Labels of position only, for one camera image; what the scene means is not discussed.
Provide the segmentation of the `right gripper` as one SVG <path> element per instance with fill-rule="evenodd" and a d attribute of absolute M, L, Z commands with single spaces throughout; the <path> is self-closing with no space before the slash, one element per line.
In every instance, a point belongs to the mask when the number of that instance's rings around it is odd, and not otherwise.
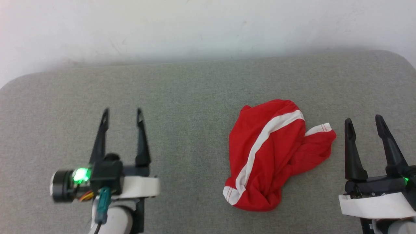
<path fill-rule="evenodd" d="M 375 116 L 386 155 L 386 174 L 368 178 L 363 168 L 352 120 L 344 122 L 346 193 L 339 195 L 343 215 L 363 219 L 415 217 L 415 166 L 409 166 L 384 118 Z"/>

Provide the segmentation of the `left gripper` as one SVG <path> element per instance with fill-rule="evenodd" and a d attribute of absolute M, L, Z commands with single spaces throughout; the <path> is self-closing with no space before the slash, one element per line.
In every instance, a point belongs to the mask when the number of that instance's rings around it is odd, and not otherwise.
<path fill-rule="evenodd" d="M 56 171 L 50 182 L 50 196 L 55 203 L 86 200 L 110 189 L 113 200 L 156 197 L 161 192 L 159 178 L 150 177 L 150 149 L 141 108 L 137 109 L 137 155 L 134 165 L 123 165 L 117 154 L 105 156 L 109 108 L 101 117 L 89 164 L 86 167 Z"/>

